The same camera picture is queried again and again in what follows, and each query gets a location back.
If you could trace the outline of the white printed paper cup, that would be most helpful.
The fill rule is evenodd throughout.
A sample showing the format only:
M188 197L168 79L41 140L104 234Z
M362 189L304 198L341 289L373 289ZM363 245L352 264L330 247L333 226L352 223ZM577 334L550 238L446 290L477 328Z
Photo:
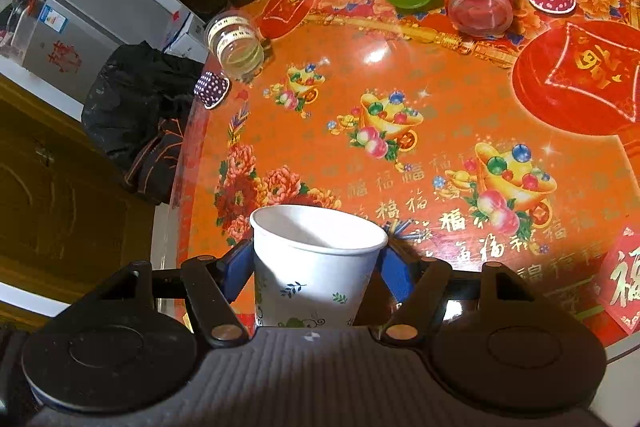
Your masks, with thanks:
M258 327L354 324L388 243L375 223L328 208L277 205L250 215Z

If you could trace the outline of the black jacket on chair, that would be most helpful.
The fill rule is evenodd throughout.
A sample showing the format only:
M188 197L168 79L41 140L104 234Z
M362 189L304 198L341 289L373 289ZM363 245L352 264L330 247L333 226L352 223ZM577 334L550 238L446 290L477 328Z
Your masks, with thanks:
M142 41L119 46L89 89L81 124L128 192L168 204L203 64Z

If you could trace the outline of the purple dotted cupcake liner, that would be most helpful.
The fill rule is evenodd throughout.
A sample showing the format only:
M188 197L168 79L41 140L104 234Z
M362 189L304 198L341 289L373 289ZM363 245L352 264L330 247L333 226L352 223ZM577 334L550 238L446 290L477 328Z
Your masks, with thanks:
M225 75L206 70L195 83L193 93L205 109L211 110L224 101L230 89L231 81Z

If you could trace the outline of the yellow-banded glass jar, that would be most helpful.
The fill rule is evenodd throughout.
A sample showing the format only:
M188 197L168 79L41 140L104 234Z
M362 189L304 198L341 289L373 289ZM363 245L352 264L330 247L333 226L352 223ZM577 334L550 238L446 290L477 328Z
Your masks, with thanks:
M204 39L228 78L249 83L262 69L262 36L243 12L230 10L216 15L205 26Z

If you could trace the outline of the silver refrigerator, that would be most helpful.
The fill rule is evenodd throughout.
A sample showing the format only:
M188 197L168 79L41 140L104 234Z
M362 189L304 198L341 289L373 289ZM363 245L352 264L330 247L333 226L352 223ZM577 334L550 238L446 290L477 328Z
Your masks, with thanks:
M155 0L44 0L22 65L82 103L119 46L144 41L162 48L171 20Z

